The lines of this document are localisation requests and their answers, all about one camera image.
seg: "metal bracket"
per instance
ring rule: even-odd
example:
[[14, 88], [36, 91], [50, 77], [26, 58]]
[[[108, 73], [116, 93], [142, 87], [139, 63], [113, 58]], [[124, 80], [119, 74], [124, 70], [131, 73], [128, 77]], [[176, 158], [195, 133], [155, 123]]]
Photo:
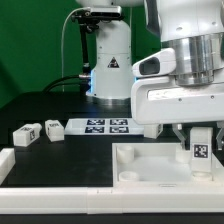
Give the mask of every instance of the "metal bracket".
[[173, 132], [181, 141], [182, 149], [185, 150], [185, 141], [187, 139], [187, 135], [182, 130], [182, 124], [172, 124]]
[[217, 145], [218, 145], [218, 150], [222, 150], [222, 147], [224, 145], [224, 142], [222, 141], [222, 139], [224, 137], [224, 121], [218, 121], [217, 127], [220, 128], [220, 131], [216, 136], [216, 141], [217, 141]]

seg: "white cube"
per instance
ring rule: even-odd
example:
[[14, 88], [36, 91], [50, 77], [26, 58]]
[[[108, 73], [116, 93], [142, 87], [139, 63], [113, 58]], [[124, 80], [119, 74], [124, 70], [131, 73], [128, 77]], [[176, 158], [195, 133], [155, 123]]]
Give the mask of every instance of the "white cube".
[[15, 152], [13, 148], [5, 148], [0, 152], [0, 184], [15, 165]]
[[162, 124], [151, 124], [144, 126], [144, 137], [156, 139], [163, 131]]
[[191, 171], [211, 172], [212, 128], [194, 127], [190, 133]]
[[15, 146], [27, 147], [40, 137], [41, 125], [26, 124], [13, 132], [13, 142]]
[[51, 142], [63, 141], [65, 138], [64, 127], [58, 120], [46, 121], [45, 131]]

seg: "warning label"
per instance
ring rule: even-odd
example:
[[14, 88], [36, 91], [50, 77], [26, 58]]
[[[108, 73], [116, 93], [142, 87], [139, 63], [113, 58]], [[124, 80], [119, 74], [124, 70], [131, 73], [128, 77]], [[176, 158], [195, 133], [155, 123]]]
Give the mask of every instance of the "warning label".
[[115, 57], [112, 58], [108, 68], [120, 68]]

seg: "blue light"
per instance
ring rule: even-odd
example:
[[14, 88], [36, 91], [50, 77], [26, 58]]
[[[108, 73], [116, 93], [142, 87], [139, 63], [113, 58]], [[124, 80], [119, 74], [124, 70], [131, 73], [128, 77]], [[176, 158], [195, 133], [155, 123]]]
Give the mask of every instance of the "blue light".
[[93, 73], [94, 71], [91, 70], [91, 73], [90, 73], [90, 92], [93, 93]]

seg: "white platform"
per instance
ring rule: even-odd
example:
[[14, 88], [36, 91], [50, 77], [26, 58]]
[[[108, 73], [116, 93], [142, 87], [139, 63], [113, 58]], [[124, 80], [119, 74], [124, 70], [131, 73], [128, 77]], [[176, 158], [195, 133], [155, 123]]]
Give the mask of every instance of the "white platform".
[[69, 119], [65, 135], [143, 135], [144, 128], [131, 118]]
[[[127, 148], [125, 163], [117, 155], [121, 146], [134, 148], [134, 157]], [[0, 189], [0, 213], [224, 212], [223, 166], [213, 156], [213, 180], [192, 180], [188, 158], [177, 161], [189, 153], [179, 150], [178, 143], [114, 143], [114, 187]], [[126, 171], [137, 173], [135, 180], [120, 180]]]

